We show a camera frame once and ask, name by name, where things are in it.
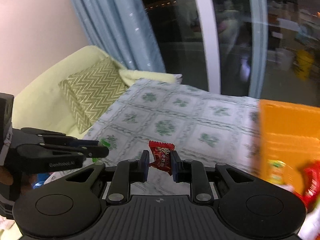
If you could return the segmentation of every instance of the red snack bag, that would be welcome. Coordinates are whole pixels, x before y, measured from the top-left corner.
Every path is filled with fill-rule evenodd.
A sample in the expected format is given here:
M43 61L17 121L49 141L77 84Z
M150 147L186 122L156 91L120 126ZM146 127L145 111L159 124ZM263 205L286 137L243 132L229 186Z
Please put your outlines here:
M308 185L304 192L303 200L308 208L309 205L316 201L318 194L320 193L320 161L316 161L312 165L304 169L306 174Z
M165 171L171 176L170 151L174 150L174 145L171 143L149 141L149 147L155 160L153 163L150 163L149 166Z
M301 196L299 193L297 193L297 192L292 192L293 194L295 194L298 198L300 198L300 200L304 203L304 206L307 208L307 203L304 201L304 197L303 196Z

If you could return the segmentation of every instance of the blue object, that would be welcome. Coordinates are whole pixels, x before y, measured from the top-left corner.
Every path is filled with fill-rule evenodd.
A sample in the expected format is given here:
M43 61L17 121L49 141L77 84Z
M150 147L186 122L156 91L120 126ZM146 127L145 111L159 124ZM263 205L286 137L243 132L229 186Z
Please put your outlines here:
M49 177L50 177L49 173L37 174L37 180L35 183L32 184L32 188L35 189L35 188L41 187Z
M172 179L174 182L179 182L179 178L178 178L178 164L175 160L175 158L173 158L173 155L171 154L171 173L172 173Z
M142 161L142 170L144 171L144 174L143 174L144 181L147 181L148 179L149 163L150 163L150 155L148 152L146 159Z
M71 0L89 42L132 70L165 72L142 0Z

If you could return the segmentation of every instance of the curtain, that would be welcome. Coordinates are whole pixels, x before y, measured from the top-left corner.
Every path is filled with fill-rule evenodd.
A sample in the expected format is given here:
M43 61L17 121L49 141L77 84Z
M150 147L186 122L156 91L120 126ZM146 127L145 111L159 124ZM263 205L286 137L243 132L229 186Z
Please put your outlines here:
M128 69L165 72L142 0L72 0L89 42Z

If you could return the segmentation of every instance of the wall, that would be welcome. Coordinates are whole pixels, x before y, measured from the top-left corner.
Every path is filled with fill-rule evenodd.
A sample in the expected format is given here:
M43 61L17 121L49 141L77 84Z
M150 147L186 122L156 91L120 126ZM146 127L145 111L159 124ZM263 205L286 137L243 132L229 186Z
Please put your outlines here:
M86 45L70 0L0 0L0 92L17 95Z

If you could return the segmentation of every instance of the pillow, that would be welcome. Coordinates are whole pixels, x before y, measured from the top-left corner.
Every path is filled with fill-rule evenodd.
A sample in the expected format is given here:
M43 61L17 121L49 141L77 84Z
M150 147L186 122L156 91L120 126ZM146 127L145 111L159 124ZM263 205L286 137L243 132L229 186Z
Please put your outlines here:
M129 87L132 86L140 78L146 78L146 79L158 80L162 82L176 83L176 84L181 84L182 82L181 74L168 74L168 73L157 73L157 72L150 72L150 71L120 69L119 75L123 80L123 82Z
M72 74L59 83L79 133L83 133L116 101L128 87L110 57Z

